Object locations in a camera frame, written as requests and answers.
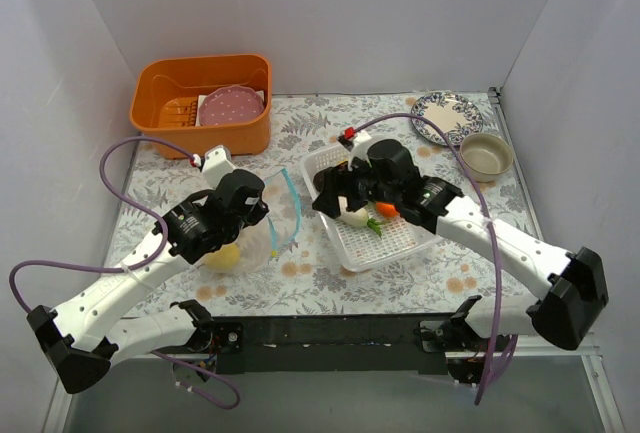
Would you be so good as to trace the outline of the white radish with leaves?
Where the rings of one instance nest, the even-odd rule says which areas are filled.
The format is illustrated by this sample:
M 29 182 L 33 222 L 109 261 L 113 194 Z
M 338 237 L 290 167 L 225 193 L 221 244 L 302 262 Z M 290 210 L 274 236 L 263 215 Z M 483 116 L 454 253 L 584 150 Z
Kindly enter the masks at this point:
M 388 224 L 388 221 L 378 221 L 371 217 L 365 208 L 356 211 L 347 209 L 348 201 L 345 197 L 338 197 L 340 216 L 338 219 L 347 225 L 355 228 L 367 228 L 373 231 L 378 237 L 382 237 L 382 228 Z

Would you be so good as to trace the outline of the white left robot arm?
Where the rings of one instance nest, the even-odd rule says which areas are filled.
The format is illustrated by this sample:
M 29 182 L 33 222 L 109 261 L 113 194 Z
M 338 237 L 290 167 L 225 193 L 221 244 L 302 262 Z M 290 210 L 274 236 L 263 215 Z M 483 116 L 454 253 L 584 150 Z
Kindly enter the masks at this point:
M 147 294 L 208 253 L 233 243 L 267 214 L 264 182 L 236 169 L 214 189 L 189 195 L 157 222 L 124 259 L 125 271 L 99 278 L 72 299 L 38 306 L 27 316 L 40 347 L 66 392 L 80 393 L 117 363 L 165 347 L 205 351 L 214 320 L 195 300 L 159 314 L 126 318 Z

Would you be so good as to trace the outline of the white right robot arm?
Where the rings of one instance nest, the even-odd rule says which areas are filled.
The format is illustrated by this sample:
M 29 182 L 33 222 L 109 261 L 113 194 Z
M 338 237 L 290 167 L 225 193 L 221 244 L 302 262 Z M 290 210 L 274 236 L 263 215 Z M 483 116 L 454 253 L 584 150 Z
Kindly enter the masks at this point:
M 349 157 L 326 166 L 303 162 L 312 207 L 336 219 L 344 209 L 382 202 L 406 222 L 454 241 L 492 261 L 526 287 L 526 300 L 509 303 L 480 296 L 465 300 L 443 324 L 464 350 L 475 350 L 492 335 L 537 334 L 573 351 L 608 303 L 601 257 L 588 248 L 572 253 L 491 219 L 460 188 L 423 175 L 411 153 L 394 139 L 363 134 L 348 143 Z

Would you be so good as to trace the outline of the orange tangerine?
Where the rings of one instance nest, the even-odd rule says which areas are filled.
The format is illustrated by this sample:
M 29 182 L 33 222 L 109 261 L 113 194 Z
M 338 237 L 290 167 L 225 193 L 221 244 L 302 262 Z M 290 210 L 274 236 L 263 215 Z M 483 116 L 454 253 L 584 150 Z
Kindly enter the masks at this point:
M 395 206 L 390 203 L 377 202 L 375 206 L 378 213 L 384 218 L 399 217 L 399 212 L 396 210 Z

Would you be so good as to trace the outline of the clear zip top bag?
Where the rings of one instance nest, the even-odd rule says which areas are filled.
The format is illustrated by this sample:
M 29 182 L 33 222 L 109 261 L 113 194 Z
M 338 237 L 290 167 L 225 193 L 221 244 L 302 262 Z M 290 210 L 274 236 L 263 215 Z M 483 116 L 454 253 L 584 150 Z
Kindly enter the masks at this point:
M 269 212 L 257 225 L 242 230 L 233 242 L 241 250 L 241 259 L 228 273 L 210 270 L 200 261 L 207 273 L 242 275 L 264 269 L 278 254 L 278 250 L 297 235 L 300 228 L 300 206 L 294 184 L 286 168 L 265 180 L 262 198 Z

